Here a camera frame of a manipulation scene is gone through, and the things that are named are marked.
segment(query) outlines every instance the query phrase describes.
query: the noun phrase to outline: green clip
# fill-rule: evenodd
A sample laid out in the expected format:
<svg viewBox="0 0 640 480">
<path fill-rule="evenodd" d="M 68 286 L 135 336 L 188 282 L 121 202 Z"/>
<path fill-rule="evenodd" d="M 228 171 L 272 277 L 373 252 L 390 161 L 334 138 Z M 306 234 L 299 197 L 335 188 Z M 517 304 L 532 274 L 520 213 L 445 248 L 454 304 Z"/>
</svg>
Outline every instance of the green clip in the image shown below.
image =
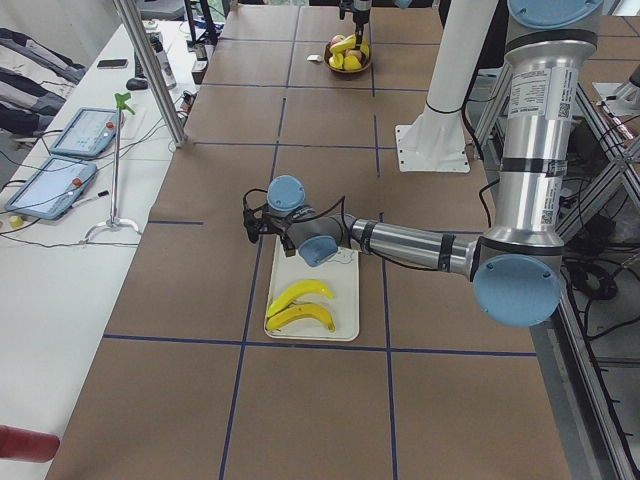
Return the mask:
<svg viewBox="0 0 640 480">
<path fill-rule="evenodd" d="M 128 110 L 132 115 L 135 115 L 136 112 L 133 111 L 129 105 L 127 105 L 127 100 L 131 98 L 131 92 L 127 93 L 116 93 L 116 108 L 118 110 Z"/>
</svg>

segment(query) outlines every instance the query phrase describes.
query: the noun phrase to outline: label on robot arm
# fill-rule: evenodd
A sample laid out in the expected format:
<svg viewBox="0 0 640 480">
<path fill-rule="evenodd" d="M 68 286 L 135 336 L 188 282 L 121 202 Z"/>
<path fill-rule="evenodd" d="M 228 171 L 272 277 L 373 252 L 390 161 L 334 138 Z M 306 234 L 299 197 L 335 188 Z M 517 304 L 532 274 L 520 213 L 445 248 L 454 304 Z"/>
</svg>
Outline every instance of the label on robot arm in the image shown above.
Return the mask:
<svg viewBox="0 0 640 480">
<path fill-rule="evenodd" d="M 550 80 L 550 68 L 514 75 L 511 81 L 509 118 L 545 115 Z"/>
<path fill-rule="evenodd" d="M 577 68 L 555 67 L 551 72 L 547 120 L 571 121 L 573 104 L 578 87 Z"/>
</svg>

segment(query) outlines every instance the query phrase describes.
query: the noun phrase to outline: stand base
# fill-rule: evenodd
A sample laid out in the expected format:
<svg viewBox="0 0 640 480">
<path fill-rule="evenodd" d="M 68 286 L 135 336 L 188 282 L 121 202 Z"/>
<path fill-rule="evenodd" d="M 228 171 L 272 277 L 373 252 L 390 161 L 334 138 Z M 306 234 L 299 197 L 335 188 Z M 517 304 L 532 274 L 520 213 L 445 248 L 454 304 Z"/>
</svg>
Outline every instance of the stand base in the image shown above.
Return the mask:
<svg viewBox="0 0 640 480">
<path fill-rule="evenodd" d="M 84 240 L 82 243 L 88 243 L 91 240 L 94 232 L 99 233 L 100 230 L 119 230 L 121 228 L 131 228 L 138 235 L 142 235 L 140 228 L 138 228 L 138 224 L 133 220 L 129 220 L 127 218 L 109 218 L 108 220 L 100 223 L 96 223 L 93 227 L 89 229 L 89 231 L 84 236 Z"/>
<path fill-rule="evenodd" d="M 424 122 L 420 115 L 413 125 L 397 125 L 396 149 L 401 172 L 451 172 L 468 173 L 469 161 L 465 152 L 462 125 L 455 122 L 446 129 L 435 125 L 420 126 Z M 416 129 L 427 133 L 416 140 Z"/>
</svg>

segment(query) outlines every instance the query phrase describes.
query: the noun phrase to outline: electronic equipment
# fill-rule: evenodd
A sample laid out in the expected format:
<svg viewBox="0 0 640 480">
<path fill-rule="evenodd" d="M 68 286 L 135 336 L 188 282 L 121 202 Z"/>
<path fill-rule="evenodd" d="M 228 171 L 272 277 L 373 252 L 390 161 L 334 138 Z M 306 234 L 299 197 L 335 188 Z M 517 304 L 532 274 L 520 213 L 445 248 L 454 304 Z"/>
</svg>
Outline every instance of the electronic equipment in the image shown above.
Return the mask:
<svg viewBox="0 0 640 480">
<path fill-rule="evenodd" d="M 129 60 L 126 58 L 113 58 L 109 60 L 100 60 L 98 62 L 98 68 L 126 68 L 129 65 Z"/>
<path fill-rule="evenodd" d="M 116 110 L 81 108 L 51 146 L 51 153 L 93 158 L 104 150 L 116 133 Z"/>
<path fill-rule="evenodd" d="M 4 208 L 7 212 L 55 220 L 73 205 L 97 171 L 93 163 L 51 155 Z"/>
</svg>

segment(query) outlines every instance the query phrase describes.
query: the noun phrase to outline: white wall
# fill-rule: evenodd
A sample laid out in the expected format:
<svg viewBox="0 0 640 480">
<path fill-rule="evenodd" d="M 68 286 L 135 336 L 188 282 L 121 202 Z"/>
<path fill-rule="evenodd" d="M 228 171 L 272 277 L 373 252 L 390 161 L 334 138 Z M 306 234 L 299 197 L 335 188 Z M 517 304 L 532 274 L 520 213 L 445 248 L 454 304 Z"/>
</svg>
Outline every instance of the white wall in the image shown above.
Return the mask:
<svg viewBox="0 0 640 480">
<path fill-rule="evenodd" d="M 0 26 L 87 66 L 118 25 L 112 0 L 0 0 Z"/>
</svg>

